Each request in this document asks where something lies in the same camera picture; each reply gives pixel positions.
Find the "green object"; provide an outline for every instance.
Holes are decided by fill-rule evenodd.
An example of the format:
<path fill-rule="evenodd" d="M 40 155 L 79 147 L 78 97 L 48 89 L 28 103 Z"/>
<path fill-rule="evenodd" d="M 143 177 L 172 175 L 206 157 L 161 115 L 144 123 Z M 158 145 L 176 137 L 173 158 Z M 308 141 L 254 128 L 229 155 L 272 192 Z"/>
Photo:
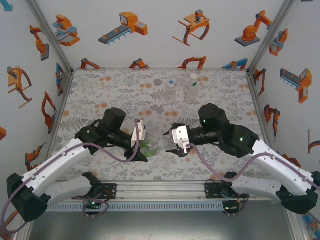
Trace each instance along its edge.
<path fill-rule="evenodd" d="M 146 157 L 150 158 L 159 153 L 159 147 L 153 140 L 147 140 L 145 142 L 140 143 L 141 153 Z"/>

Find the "white wall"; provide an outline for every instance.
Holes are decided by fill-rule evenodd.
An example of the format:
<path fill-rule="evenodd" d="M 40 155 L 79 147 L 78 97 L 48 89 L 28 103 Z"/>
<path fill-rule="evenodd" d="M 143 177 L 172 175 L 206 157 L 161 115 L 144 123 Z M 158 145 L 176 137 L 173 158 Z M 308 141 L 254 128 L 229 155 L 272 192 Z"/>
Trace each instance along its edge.
<path fill-rule="evenodd" d="M 300 2 L 294 5 L 281 30 L 288 28 L 288 38 L 278 56 L 265 54 L 258 70 L 266 69 L 265 91 L 260 100 L 263 106 L 277 108 L 279 117 L 276 148 L 281 154 L 296 158 L 307 171 L 320 172 L 320 147 L 312 148 L 308 154 L 308 129 L 311 142 L 320 141 L 320 1 Z M 299 93 L 280 77 L 286 69 L 299 76 L 306 68 L 312 73 L 309 98 L 299 103 Z M 320 204 L 311 211 L 320 218 Z"/>
<path fill-rule="evenodd" d="M 52 46 L 49 47 L 49 59 L 40 60 L 40 52 L 36 48 L 36 38 L 30 33 L 30 25 L 38 27 L 38 23 L 30 12 L 25 1 L 10 0 L 13 5 L 12 12 L 4 12 L 1 5 L 0 21 L 2 22 L 0 35 L 0 127 L 7 131 L 7 136 L 0 141 L 0 209 L 3 209 L 8 199 L 7 178 L 17 173 L 24 174 L 25 154 L 44 142 L 49 143 L 51 135 L 45 124 L 45 118 L 41 112 L 45 91 L 59 110 L 62 103 L 62 95 L 58 97 L 56 86 L 56 63 L 58 58 Z M 46 37 L 39 33 L 43 43 L 47 44 Z M 25 101 L 17 91 L 8 93 L 13 88 L 8 87 L 7 67 L 19 66 L 25 70 L 32 82 L 32 87 L 24 93 L 32 101 L 21 109 Z M 22 78 L 23 86 L 27 81 Z M 53 115 L 53 109 L 46 106 L 47 113 Z M 35 161 L 43 161 L 48 149 L 47 144 L 41 151 L 41 156 Z"/>
<path fill-rule="evenodd" d="M 255 56 L 261 42 L 243 47 L 235 42 L 244 29 L 253 25 L 256 14 L 265 10 L 266 16 L 275 19 L 283 0 L 41 0 L 38 4 L 48 23 L 56 21 L 56 15 L 67 17 L 78 28 L 80 41 L 73 46 L 61 46 L 73 68 L 87 58 L 102 67 L 128 68 L 133 61 L 142 58 L 152 67 L 179 67 L 191 57 L 207 56 L 204 67 L 229 64 L 243 58 L 249 63 Z M 189 36 L 190 46 L 175 40 L 183 39 L 185 29 L 178 23 L 198 9 L 210 19 L 210 31 L 203 41 Z M 116 40 L 110 46 L 98 41 L 103 35 L 121 25 L 119 14 L 132 12 L 139 21 L 148 25 L 148 35 L 129 34 Z M 261 25 L 257 36 L 262 40 L 267 27 Z"/>

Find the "floral tablecloth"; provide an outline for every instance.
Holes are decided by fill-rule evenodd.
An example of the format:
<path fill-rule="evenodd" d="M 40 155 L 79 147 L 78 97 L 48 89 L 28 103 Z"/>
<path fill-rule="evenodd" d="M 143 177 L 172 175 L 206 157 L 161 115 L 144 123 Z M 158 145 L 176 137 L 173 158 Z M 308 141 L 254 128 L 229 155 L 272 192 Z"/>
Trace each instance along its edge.
<path fill-rule="evenodd" d="M 184 87 L 191 73 L 199 77 L 199 94 L 193 103 L 184 101 Z M 176 84 L 175 102 L 166 101 L 166 85 Z M 186 70 L 77 70 L 55 140 L 53 154 L 64 147 L 82 127 L 102 119 L 107 108 L 120 108 L 127 117 L 122 130 L 132 133 L 134 118 L 143 120 L 148 135 L 162 138 L 173 123 L 191 128 L 200 126 L 198 110 L 213 103 L 225 110 L 231 123 L 243 125 L 262 138 L 255 106 L 244 71 L 186 71 Z M 199 146 L 203 156 L 218 172 L 238 172 L 245 164 L 228 156 L 218 147 Z M 108 148 L 117 157 L 123 149 Z M 203 181 L 215 176 L 200 161 L 194 150 L 183 158 L 162 150 L 149 162 L 123 164 L 98 151 L 75 165 L 61 180 L 71 180 L 85 172 L 92 172 L 101 181 Z M 268 175 L 255 166 L 245 173 L 248 177 Z"/>

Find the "bottle cap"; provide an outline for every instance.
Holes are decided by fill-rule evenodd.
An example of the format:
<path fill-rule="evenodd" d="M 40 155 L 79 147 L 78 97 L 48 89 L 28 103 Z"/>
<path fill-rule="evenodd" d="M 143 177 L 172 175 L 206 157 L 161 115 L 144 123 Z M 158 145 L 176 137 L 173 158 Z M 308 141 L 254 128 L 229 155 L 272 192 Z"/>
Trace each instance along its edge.
<path fill-rule="evenodd" d="M 197 80 L 197 79 L 198 79 L 198 75 L 195 74 L 195 73 L 192 73 L 192 74 L 190 75 L 190 78 L 193 79 L 193 80 Z"/>
<path fill-rule="evenodd" d="M 175 82 L 170 80 L 168 85 L 169 85 L 170 88 L 173 88 L 175 86 Z"/>

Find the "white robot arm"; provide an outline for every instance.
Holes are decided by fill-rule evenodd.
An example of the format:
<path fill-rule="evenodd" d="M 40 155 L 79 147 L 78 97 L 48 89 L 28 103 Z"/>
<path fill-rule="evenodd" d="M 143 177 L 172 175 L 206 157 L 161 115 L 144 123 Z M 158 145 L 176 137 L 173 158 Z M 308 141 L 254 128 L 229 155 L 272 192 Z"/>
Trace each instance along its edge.
<path fill-rule="evenodd" d="M 224 196 L 252 194 L 274 199 L 288 210 L 297 214 L 306 214 L 314 208 L 318 194 L 310 182 L 320 186 L 320 173 L 305 171 L 273 151 L 251 130 L 244 126 L 230 124 L 225 111 L 211 103 L 199 110 L 202 126 L 190 128 L 175 123 L 164 135 L 170 135 L 177 149 L 168 150 L 179 157 L 185 157 L 193 146 L 212 144 L 218 146 L 226 154 L 250 161 L 269 173 L 275 180 L 238 176 L 235 172 L 227 172 L 222 177 L 221 191 Z M 212 171 L 215 170 L 197 152 L 202 162 Z"/>
<path fill-rule="evenodd" d="M 107 109 L 102 120 L 82 128 L 75 134 L 74 139 L 43 164 L 22 176 L 14 173 L 7 179 L 8 197 L 24 185 L 11 202 L 26 222 L 37 219 L 56 203 L 78 196 L 96 198 L 101 194 L 101 182 L 91 172 L 70 181 L 55 183 L 72 166 L 99 149 L 109 146 L 125 149 L 124 156 L 127 161 L 118 159 L 123 163 L 148 161 L 139 148 L 139 142 L 146 137 L 143 122 L 136 121 L 133 133 L 127 134 L 120 130 L 125 117 L 126 113 L 118 108 Z"/>

